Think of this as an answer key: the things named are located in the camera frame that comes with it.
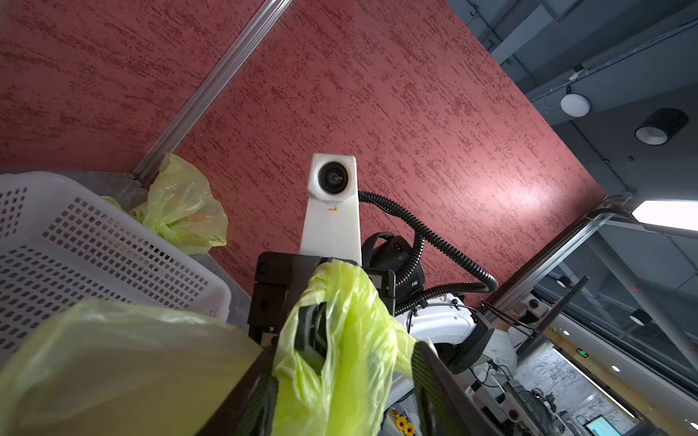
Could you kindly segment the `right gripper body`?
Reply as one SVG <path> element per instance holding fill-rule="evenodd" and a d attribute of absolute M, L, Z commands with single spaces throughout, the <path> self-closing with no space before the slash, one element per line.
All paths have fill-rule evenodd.
<path fill-rule="evenodd" d="M 262 345 L 273 342 L 319 265 L 329 257 L 264 252 L 258 258 L 248 316 L 248 335 Z M 396 313 L 397 257 L 375 255 L 364 268 L 389 314 Z"/>

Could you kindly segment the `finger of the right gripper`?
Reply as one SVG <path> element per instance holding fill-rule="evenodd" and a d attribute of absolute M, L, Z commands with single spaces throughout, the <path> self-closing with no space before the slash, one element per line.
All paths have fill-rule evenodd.
<path fill-rule="evenodd" d="M 326 303 L 303 306 L 298 311 L 294 350 L 321 374 L 327 355 Z"/>

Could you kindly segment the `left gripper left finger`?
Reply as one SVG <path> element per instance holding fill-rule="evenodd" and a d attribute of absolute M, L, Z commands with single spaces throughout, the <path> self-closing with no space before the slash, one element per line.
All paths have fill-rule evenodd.
<path fill-rule="evenodd" d="M 276 347 L 265 347 L 196 436 L 270 435 L 278 396 Z"/>

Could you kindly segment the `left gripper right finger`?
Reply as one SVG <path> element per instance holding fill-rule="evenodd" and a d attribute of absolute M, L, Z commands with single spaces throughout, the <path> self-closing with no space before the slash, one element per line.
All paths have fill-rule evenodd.
<path fill-rule="evenodd" d="M 458 387 L 428 343 L 416 343 L 411 365 L 421 434 L 503 435 Z"/>

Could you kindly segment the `green avocado print bag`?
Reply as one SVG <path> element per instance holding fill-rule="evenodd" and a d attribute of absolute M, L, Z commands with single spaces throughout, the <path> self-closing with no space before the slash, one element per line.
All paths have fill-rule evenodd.
<path fill-rule="evenodd" d="M 298 308 L 272 362 L 275 435 L 375 435 L 394 374 L 410 376 L 416 339 L 368 275 L 320 265 L 299 305 L 326 307 L 327 356 L 294 348 Z M 1 372 L 5 435 L 193 435 L 261 354 L 240 329 L 165 308 L 80 303 L 42 325 Z"/>

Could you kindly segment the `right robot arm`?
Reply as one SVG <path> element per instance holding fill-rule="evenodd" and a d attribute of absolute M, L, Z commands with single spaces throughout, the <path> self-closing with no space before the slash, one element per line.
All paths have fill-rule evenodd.
<path fill-rule="evenodd" d="M 362 247 L 362 266 L 388 312 L 404 323 L 407 332 L 431 340 L 452 374 L 461 374 L 483 358 L 494 327 L 477 309 L 467 307 L 465 294 L 490 294 L 494 277 L 454 245 L 445 241 L 402 205 L 379 194 L 361 192 L 358 199 L 401 219 L 414 230 L 414 243 L 390 233 L 369 237 Z M 424 287 L 421 257 L 432 245 L 474 276 L 472 283 Z M 307 286 L 314 270 L 327 258 L 265 252 L 257 261 L 256 284 L 248 316 L 249 335 L 259 342 L 278 336 L 291 306 Z"/>

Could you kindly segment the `white plastic basket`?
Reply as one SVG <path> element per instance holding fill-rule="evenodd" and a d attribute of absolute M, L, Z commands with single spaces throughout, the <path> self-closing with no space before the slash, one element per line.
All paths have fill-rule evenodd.
<path fill-rule="evenodd" d="M 80 183 L 1 177 L 1 361 L 49 318 L 99 299 L 225 321 L 223 280 Z"/>

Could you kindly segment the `bright ceiling light panel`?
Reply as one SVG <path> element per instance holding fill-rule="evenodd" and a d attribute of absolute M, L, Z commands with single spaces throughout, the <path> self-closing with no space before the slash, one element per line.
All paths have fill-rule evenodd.
<path fill-rule="evenodd" d="M 633 210 L 634 218 L 654 225 L 696 232 L 698 203 L 683 200 L 646 200 Z"/>

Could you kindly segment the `white round ceiling lamp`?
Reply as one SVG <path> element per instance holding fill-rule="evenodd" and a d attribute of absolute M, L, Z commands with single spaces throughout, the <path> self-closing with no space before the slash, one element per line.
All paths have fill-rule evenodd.
<path fill-rule="evenodd" d="M 560 107 L 572 118 L 582 118 L 591 112 L 591 103 L 581 94 L 566 94 L 560 101 Z"/>

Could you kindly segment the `black cylinder ceiling lamp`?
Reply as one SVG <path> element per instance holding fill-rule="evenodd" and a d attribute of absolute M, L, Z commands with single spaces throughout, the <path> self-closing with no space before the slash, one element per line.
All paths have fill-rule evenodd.
<path fill-rule="evenodd" d="M 689 117 L 677 108 L 660 108 L 634 131 L 635 138 L 645 145 L 661 146 L 674 138 L 689 123 Z"/>

